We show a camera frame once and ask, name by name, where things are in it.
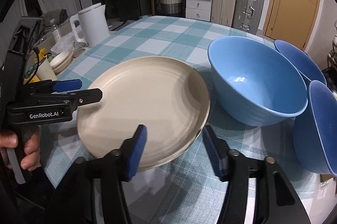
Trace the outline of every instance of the screw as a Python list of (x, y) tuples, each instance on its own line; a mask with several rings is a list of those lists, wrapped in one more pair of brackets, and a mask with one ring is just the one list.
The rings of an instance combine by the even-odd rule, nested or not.
[(119, 156), (119, 155), (121, 154), (121, 150), (119, 150), (119, 149), (113, 149), (113, 150), (111, 151), (111, 154), (112, 154), (113, 156)]
[(273, 157), (266, 157), (266, 161), (267, 161), (268, 163), (270, 163), (270, 164), (273, 164), (273, 163), (276, 162), (276, 159), (273, 158)]
[(77, 158), (77, 159), (75, 160), (75, 163), (77, 163), (77, 164), (81, 164), (81, 163), (83, 163), (83, 162), (85, 162), (85, 158), (84, 158), (84, 157), (79, 157), (79, 158)]
[(240, 155), (240, 153), (237, 150), (235, 150), (235, 149), (230, 150), (229, 153), (230, 153), (230, 155), (235, 156), (235, 157), (237, 157), (238, 155)]

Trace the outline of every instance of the checkered tablecloth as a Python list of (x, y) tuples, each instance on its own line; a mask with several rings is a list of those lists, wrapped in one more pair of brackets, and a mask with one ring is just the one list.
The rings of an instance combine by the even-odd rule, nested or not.
[[(213, 90), (207, 48), (216, 38), (243, 36), (274, 47), (267, 40), (237, 29), (185, 18), (153, 16), (141, 19), (111, 35), (85, 53), (61, 75), (61, 80), (80, 79), (83, 89), (109, 68), (142, 56), (168, 56), (185, 61), (196, 68), (205, 80), (211, 108), (208, 124), (218, 137), (245, 156), (277, 159), (301, 199), (314, 194), (316, 175), (304, 170), (296, 159), (292, 127), (289, 119), (268, 127), (249, 127), (220, 106)], [(54, 186), (72, 162), (92, 156), (83, 146), (73, 121), (43, 127), (41, 160)], [(214, 175), (202, 137), (179, 158), (159, 168), (139, 172), (123, 185), (133, 223), (215, 223), (226, 193), (227, 183)], [(102, 223), (100, 193), (97, 187), (98, 222)], [(252, 222), (255, 180), (249, 182), (246, 223)]]

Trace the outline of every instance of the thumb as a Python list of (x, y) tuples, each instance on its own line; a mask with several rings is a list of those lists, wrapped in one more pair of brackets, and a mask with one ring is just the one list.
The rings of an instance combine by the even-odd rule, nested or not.
[(17, 135), (9, 130), (0, 132), (0, 147), (15, 148), (17, 146)]

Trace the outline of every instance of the kettle lid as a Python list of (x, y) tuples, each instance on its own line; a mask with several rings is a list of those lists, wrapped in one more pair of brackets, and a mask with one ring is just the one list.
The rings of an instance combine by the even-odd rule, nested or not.
[(82, 9), (81, 11), (79, 11), (79, 15), (80, 14), (83, 14), (83, 13), (85, 13), (85, 12), (87, 12), (87, 11), (90, 11), (90, 10), (93, 10), (93, 9), (95, 9), (96, 7), (99, 7), (99, 6), (101, 6), (102, 4), (101, 3), (97, 3), (97, 4), (94, 4), (94, 5), (92, 5), (92, 6), (88, 6), (87, 8), (85, 8), (85, 9)]

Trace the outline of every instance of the woven basket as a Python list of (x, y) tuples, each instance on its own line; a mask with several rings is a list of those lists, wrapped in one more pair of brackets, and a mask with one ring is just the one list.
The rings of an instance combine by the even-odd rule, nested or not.
[(160, 0), (161, 11), (164, 14), (181, 13), (182, 0)]

